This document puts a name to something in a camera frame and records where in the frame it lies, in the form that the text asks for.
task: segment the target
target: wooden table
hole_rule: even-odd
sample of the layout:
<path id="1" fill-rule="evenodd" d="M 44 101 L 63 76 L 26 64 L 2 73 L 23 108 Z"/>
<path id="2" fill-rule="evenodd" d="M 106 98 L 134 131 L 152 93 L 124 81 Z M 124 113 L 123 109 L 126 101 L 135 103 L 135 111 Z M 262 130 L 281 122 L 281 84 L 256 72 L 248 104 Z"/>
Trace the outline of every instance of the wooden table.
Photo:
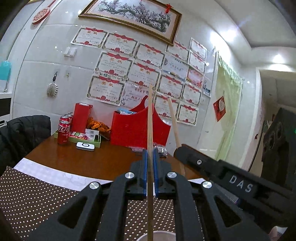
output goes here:
<path id="1" fill-rule="evenodd" d="M 85 177 L 114 180 L 122 173 L 128 172 L 134 161 L 141 160 L 139 153 L 130 148 L 111 145 L 110 141 L 101 141 L 101 147 L 92 151 L 78 150 L 76 143 L 58 145 L 54 136 L 49 137 L 31 151 L 26 158 L 42 165 Z M 172 170 L 180 172 L 179 161 L 168 155 L 165 161 L 172 165 Z M 186 178 L 194 179 L 201 176 L 185 168 Z"/>

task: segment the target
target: keychain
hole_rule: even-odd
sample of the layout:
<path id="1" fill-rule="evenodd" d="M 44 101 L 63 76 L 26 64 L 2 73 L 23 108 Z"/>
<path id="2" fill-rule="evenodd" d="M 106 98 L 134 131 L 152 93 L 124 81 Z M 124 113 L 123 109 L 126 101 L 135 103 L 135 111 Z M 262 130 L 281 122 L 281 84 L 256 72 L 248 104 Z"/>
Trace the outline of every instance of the keychain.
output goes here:
<path id="1" fill-rule="evenodd" d="M 57 72 L 54 74 L 52 82 L 47 86 L 46 93 L 48 97 L 55 97 L 57 94 L 58 86 L 55 83 L 56 78 L 57 78 Z"/>

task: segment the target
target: green curtain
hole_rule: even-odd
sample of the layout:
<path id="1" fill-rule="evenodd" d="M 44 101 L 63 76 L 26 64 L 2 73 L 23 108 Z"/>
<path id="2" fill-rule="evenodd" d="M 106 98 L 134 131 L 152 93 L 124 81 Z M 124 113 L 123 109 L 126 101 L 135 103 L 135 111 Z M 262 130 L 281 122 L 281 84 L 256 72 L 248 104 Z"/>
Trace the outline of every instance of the green curtain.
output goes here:
<path id="1" fill-rule="evenodd" d="M 226 114 L 228 115 L 224 122 L 223 117 L 220 120 L 222 121 L 221 124 L 224 129 L 224 135 L 221 139 L 215 158 L 216 160 L 222 159 L 227 161 L 227 154 L 231 146 L 239 110 L 239 102 L 242 93 L 242 78 L 231 66 L 227 65 L 220 56 L 218 61 L 219 67 L 216 89 L 221 88 L 221 90 L 223 90 Z"/>

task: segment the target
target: paper cup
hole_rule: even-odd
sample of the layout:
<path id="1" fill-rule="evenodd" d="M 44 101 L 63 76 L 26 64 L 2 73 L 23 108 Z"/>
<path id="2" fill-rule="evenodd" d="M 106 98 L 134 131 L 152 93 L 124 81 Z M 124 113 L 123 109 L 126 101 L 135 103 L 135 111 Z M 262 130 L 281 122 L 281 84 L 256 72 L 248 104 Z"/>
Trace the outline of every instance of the paper cup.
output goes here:
<path id="1" fill-rule="evenodd" d="M 139 237 L 137 241 L 147 241 L 147 234 Z M 167 231 L 154 231 L 153 241 L 176 241 L 176 234 Z"/>

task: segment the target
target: black jacket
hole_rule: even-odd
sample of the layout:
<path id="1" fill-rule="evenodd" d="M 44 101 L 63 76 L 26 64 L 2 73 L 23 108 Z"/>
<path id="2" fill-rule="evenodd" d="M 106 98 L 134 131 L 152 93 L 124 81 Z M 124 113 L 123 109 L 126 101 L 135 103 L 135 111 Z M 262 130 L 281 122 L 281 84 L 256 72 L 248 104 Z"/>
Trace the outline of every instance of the black jacket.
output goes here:
<path id="1" fill-rule="evenodd" d="M 33 115 L 16 118 L 0 128 L 0 176 L 50 137 L 50 118 Z"/>

